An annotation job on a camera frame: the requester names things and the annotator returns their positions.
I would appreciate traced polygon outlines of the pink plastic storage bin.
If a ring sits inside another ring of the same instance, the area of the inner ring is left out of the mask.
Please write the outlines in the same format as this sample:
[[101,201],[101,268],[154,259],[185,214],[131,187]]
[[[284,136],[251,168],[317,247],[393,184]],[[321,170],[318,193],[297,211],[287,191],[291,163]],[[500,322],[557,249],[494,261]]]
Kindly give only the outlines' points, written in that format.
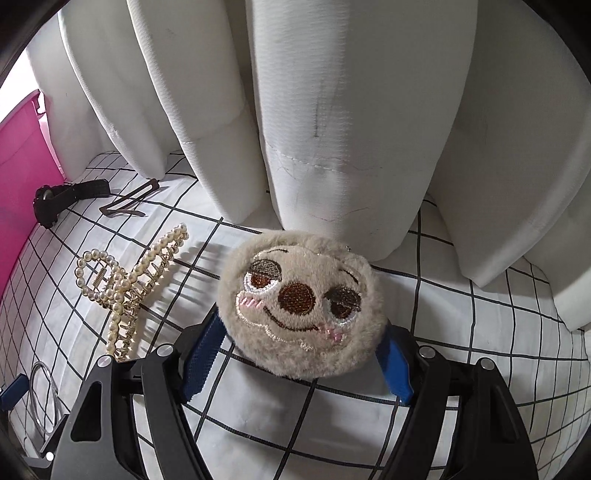
[[37,189],[64,183],[41,130],[39,96],[38,90],[29,93],[1,122],[2,288],[6,287],[25,241],[37,224],[33,210]]

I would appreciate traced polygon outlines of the white black grid tablecloth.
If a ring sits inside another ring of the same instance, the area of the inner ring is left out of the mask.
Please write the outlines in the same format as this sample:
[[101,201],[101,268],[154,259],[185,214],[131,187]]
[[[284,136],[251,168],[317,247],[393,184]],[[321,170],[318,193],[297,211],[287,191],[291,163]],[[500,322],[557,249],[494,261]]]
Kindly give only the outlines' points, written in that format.
[[[204,319],[228,253],[277,225],[270,208],[239,225],[225,220],[176,153],[159,190],[139,205],[143,217],[107,218],[100,205],[79,202],[54,228],[34,229],[1,296],[2,382],[44,364],[34,380],[35,401],[20,402],[10,416],[27,453],[41,446],[55,410],[71,409],[106,345],[108,314],[74,280],[83,252],[105,250],[131,267],[172,227],[187,227],[189,239],[164,283],[140,308],[134,351],[145,355]],[[583,334],[566,328],[543,272],[521,259],[491,284],[476,286],[461,274],[432,198],[423,201],[402,245],[375,270],[392,322],[449,359],[488,357],[497,364],[540,477],[554,477],[590,424],[590,363]],[[376,362],[342,377],[291,381],[224,343],[185,415],[216,479],[375,479],[407,409],[389,392]]]

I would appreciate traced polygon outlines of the white curtain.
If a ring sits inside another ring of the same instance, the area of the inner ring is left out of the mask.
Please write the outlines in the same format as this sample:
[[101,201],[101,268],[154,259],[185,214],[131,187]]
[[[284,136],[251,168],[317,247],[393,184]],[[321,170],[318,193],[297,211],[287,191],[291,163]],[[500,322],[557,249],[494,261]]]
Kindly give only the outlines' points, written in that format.
[[462,274],[526,258],[590,322],[590,53],[550,1],[71,1],[26,49],[65,174],[181,150],[231,221],[372,260],[434,197]]

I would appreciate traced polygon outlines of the pearl gold claw clip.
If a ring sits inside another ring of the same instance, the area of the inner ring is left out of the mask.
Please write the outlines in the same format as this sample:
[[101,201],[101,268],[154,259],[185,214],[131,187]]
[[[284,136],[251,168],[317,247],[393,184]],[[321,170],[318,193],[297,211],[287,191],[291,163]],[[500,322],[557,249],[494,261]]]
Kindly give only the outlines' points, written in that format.
[[175,226],[154,242],[129,269],[104,250],[87,250],[77,259],[74,269],[76,286],[89,301],[110,312],[105,353],[115,361],[129,359],[139,307],[160,282],[188,238],[184,224]]

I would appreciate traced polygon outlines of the black digital wrist watch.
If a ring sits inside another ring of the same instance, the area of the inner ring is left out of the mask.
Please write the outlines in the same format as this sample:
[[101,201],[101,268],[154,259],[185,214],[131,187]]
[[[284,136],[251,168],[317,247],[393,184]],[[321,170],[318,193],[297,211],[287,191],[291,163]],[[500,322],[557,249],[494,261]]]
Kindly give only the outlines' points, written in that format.
[[46,229],[52,228],[58,216],[80,200],[106,198],[111,195],[105,179],[57,186],[44,185],[35,193],[33,210],[37,222]]

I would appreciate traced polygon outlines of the beige plush sloth clip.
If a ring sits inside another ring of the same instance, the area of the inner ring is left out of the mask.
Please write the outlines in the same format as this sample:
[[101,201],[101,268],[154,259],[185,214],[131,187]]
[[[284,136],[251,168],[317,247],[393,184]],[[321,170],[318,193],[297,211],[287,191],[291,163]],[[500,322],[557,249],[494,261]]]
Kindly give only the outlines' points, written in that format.
[[266,231],[233,249],[216,303],[245,357],[294,380],[362,367],[388,324],[369,261],[339,241],[301,231]]

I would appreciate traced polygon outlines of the brown metal hair clip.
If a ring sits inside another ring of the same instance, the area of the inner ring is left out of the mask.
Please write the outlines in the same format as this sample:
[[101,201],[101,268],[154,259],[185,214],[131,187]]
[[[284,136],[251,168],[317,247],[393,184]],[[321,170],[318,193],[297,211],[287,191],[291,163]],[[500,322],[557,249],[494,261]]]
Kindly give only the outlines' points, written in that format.
[[143,217],[144,213],[139,211],[136,206],[143,200],[146,200],[151,194],[155,193],[159,188],[159,181],[156,179],[150,179],[126,195],[121,195],[113,202],[101,206],[99,211],[106,217],[113,217],[116,215]]

